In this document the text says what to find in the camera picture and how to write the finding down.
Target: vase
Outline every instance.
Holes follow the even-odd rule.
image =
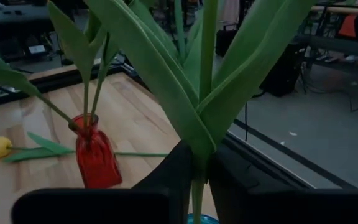
[[[78,127],[69,126],[77,135],[75,154],[85,188],[103,189],[122,182],[117,159],[110,140],[98,130],[98,116],[88,114],[84,128],[84,116],[73,118]]]

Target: wooden tabletop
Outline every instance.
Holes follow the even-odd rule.
[[[93,81],[89,86],[90,99],[95,90]],[[45,96],[70,117],[82,111],[83,84]],[[110,75],[103,83],[96,114],[99,128],[110,138],[115,151],[169,152],[180,140],[154,96],[123,73]],[[76,136],[68,129],[67,122],[37,98],[0,105],[0,136],[8,137],[17,147],[34,147],[35,143],[26,135],[28,131],[74,148]],[[132,187],[162,161],[162,158],[150,157],[117,159],[123,178],[118,186],[121,188]],[[0,161],[0,224],[10,223],[10,209],[17,198],[44,187],[83,187],[74,154],[13,164]],[[203,213],[216,217],[209,187],[204,193]]]

